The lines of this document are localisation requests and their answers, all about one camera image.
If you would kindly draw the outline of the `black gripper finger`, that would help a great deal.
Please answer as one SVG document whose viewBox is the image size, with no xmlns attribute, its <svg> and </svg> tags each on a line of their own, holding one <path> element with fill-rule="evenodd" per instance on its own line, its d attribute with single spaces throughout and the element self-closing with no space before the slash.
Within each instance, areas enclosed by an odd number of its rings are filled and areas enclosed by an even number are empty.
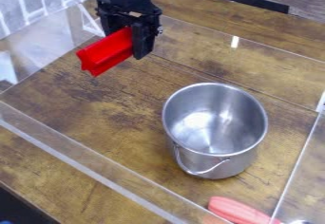
<svg viewBox="0 0 325 224">
<path fill-rule="evenodd" d="M 155 32 L 142 23 L 132 24 L 134 57 L 142 59 L 154 49 Z"/>
<path fill-rule="evenodd" d="M 100 23 L 105 35 L 111 35 L 125 27 L 125 15 L 123 13 L 101 14 Z"/>
</svg>

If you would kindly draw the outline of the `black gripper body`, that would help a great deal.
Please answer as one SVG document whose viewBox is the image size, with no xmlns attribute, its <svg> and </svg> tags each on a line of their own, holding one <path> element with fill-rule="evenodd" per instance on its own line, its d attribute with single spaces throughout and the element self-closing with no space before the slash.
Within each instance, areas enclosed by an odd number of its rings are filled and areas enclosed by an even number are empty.
<svg viewBox="0 0 325 224">
<path fill-rule="evenodd" d="M 96 15 L 123 13 L 125 15 L 125 27 L 134 23 L 147 25 L 155 34 L 160 26 L 163 11 L 151 0 L 96 0 Z"/>
</svg>

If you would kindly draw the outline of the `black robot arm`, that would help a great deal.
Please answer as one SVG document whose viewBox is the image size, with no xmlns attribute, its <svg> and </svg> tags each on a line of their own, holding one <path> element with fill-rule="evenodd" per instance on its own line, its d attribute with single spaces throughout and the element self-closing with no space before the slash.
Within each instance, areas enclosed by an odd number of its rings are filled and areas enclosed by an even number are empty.
<svg viewBox="0 0 325 224">
<path fill-rule="evenodd" d="M 162 32 L 162 9 L 151 0 L 96 0 L 96 5 L 104 34 L 109 36 L 130 28 L 134 57 L 142 59 L 152 51 L 155 37 Z"/>
</svg>

